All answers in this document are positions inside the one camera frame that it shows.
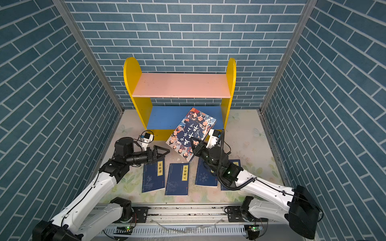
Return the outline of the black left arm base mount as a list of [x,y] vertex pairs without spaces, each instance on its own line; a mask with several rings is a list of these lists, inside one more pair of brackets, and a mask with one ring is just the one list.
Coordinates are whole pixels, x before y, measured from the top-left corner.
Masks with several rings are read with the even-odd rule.
[[147,221],[149,207],[132,207],[131,216],[126,218],[123,216],[122,218],[114,221],[114,224],[134,224],[140,223],[144,224]]

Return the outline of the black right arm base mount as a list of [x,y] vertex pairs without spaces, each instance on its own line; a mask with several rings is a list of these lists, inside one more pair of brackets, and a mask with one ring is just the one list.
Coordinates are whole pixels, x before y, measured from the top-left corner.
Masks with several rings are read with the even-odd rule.
[[226,206],[224,208],[225,215],[229,223],[266,223],[266,218],[255,218],[251,214],[240,210],[241,206]]

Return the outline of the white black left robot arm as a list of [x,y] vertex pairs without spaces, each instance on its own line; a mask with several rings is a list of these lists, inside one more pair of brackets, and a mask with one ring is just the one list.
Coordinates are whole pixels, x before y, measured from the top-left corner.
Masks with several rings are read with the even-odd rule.
[[87,219],[99,201],[129,172],[132,166],[163,160],[170,150],[160,146],[136,152],[131,137],[115,142],[112,158],[101,166],[96,177],[74,201],[49,221],[40,221],[32,231],[34,241],[90,241],[114,222],[132,224],[136,218],[131,201],[116,197],[97,215]]

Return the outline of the colourful cartoon cover book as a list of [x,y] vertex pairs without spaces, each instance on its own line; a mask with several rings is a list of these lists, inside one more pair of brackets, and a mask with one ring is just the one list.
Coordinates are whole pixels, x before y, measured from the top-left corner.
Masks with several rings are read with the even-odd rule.
[[216,124],[217,119],[192,107],[166,141],[186,161],[194,157],[197,146]]

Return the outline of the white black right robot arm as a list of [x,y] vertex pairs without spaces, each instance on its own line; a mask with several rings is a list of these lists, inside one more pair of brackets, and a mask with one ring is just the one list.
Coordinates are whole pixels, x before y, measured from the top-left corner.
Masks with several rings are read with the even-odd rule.
[[193,154],[200,157],[214,172],[221,185],[231,191],[249,193],[240,208],[245,219],[278,221],[288,224],[304,238],[315,238],[317,224],[324,214],[307,188],[300,185],[296,188],[276,185],[249,173],[229,161],[222,140],[210,148],[206,142],[197,138],[192,138],[191,142]]

